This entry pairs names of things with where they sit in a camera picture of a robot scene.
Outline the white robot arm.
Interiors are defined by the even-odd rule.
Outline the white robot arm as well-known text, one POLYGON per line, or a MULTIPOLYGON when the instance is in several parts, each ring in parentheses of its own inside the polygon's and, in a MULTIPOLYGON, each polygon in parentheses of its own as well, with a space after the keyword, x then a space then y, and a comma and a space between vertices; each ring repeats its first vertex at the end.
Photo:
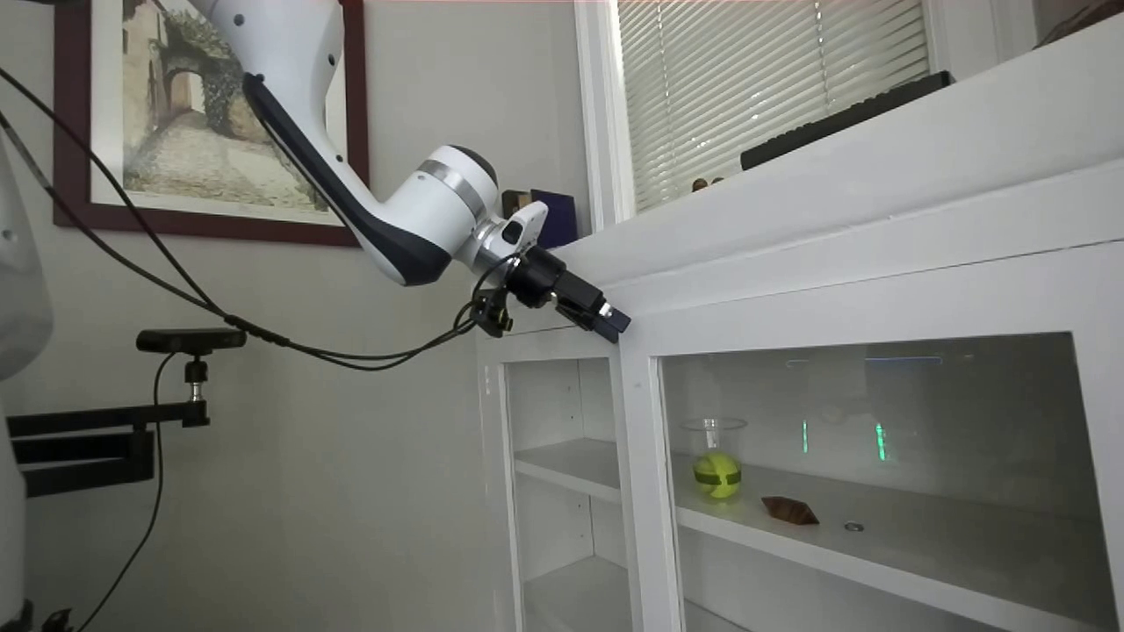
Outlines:
POLYGON ((568 323, 619 340, 630 316, 550 256, 537 234, 547 208, 502 214, 495 168, 440 145, 385 201, 372 192, 335 129, 335 84, 351 72, 342 0, 191 0, 220 35, 240 89, 273 149, 322 198, 356 244, 404 289, 431 283, 452 259, 509 297, 555 306, 568 323))

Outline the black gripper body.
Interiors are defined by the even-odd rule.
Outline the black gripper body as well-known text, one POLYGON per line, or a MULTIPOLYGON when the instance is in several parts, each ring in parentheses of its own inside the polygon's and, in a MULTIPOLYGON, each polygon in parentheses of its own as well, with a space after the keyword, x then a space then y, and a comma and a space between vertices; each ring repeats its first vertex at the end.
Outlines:
POLYGON ((547 249, 528 249, 505 274, 505 289, 530 310, 555 306, 567 319, 595 327, 599 316, 599 292, 568 274, 547 249))

